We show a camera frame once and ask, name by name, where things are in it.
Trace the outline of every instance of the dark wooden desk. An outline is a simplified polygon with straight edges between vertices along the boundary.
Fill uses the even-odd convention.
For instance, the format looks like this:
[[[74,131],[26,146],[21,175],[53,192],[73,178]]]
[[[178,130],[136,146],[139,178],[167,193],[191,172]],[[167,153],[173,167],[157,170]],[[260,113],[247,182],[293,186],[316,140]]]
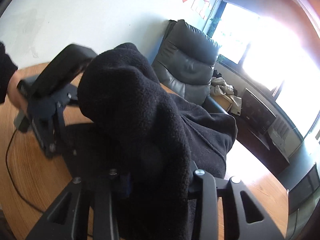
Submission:
[[[19,70],[22,76],[40,73],[47,64]],[[77,77],[73,84],[79,83]],[[173,93],[163,86],[168,93]],[[0,203],[4,215],[16,236],[23,240],[41,214],[29,207],[14,190],[5,166],[5,152],[14,131],[13,119],[18,111],[8,99],[0,106]],[[64,112],[66,125],[90,122],[78,108],[67,107]],[[9,150],[9,168],[22,195],[34,205],[45,210],[71,180],[61,156],[52,160],[44,157],[32,132],[17,132]],[[261,202],[285,236],[288,223],[288,196],[286,189],[270,171],[238,141],[227,154],[226,179],[239,176]],[[223,209],[219,206],[219,239],[224,239]],[[89,215],[89,234],[92,234],[93,211]]]
[[[241,117],[236,117],[237,140],[246,147],[275,176],[289,166],[289,160],[273,144],[268,133],[254,131]]]

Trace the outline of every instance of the triangular cutout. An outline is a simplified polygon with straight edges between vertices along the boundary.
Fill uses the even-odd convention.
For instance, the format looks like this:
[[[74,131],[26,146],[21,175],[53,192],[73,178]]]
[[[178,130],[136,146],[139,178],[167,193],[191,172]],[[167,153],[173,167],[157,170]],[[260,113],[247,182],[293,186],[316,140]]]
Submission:
[[[262,221],[263,215],[245,191],[240,192],[247,223]]]
[[[66,223],[71,197],[71,192],[64,195],[59,204],[55,206],[52,213],[48,216],[48,220],[50,222],[60,225],[64,225]]]

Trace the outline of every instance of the black leather chair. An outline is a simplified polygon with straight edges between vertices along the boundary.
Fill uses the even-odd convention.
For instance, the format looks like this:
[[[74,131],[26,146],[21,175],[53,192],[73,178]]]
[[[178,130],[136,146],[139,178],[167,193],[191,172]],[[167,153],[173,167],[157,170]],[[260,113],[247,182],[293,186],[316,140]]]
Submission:
[[[209,113],[227,112],[210,96],[220,45],[184,20],[170,20],[152,67],[159,81]]]

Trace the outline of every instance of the window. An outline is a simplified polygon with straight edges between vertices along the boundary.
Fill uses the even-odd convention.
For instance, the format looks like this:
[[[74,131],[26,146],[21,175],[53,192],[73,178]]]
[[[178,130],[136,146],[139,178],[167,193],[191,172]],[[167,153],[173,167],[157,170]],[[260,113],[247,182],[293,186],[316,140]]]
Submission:
[[[221,45],[222,64],[281,108],[304,137],[320,110],[320,71],[287,27],[222,2],[208,34]]]

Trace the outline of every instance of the chair armrest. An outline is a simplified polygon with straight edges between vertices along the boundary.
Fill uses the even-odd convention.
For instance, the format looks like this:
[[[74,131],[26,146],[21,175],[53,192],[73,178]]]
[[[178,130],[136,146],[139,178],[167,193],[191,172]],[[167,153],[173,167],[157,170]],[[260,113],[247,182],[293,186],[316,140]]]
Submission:
[[[202,104],[202,107],[207,110],[209,114],[228,114],[211,96],[207,96]]]

